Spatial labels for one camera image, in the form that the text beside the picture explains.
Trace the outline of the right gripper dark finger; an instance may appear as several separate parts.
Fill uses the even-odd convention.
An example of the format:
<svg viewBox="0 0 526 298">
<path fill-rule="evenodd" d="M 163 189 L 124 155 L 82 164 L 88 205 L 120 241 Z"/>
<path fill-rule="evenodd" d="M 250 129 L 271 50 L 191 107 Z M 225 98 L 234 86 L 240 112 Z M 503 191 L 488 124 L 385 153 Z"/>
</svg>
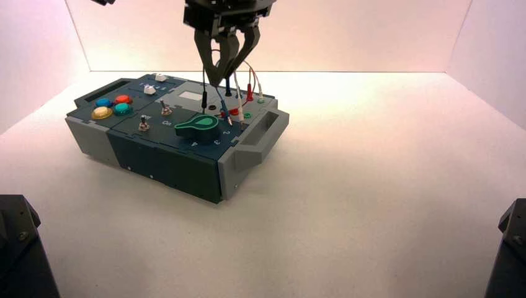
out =
<svg viewBox="0 0 526 298">
<path fill-rule="evenodd" d="M 220 40 L 218 84 L 230 77 L 256 48 L 261 37 L 259 27 L 233 28 Z"/>
<path fill-rule="evenodd" d="M 196 44 L 198 54 L 200 56 L 203 69 L 208 78 L 209 83 L 213 87 L 218 87 L 223 80 L 218 68 L 213 63 L 212 59 L 212 38 L 204 32 L 195 30 L 194 42 Z"/>
</svg>

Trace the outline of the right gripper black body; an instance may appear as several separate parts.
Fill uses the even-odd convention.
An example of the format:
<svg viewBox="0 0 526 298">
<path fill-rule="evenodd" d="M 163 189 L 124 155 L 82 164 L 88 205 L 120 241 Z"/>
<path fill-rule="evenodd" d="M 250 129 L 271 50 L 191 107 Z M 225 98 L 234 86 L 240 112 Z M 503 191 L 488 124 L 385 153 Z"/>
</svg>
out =
<svg viewBox="0 0 526 298">
<path fill-rule="evenodd" d="M 253 27 L 267 17 L 272 1 L 186 1 L 184 24 L 205 35 Z"/>
</svg>

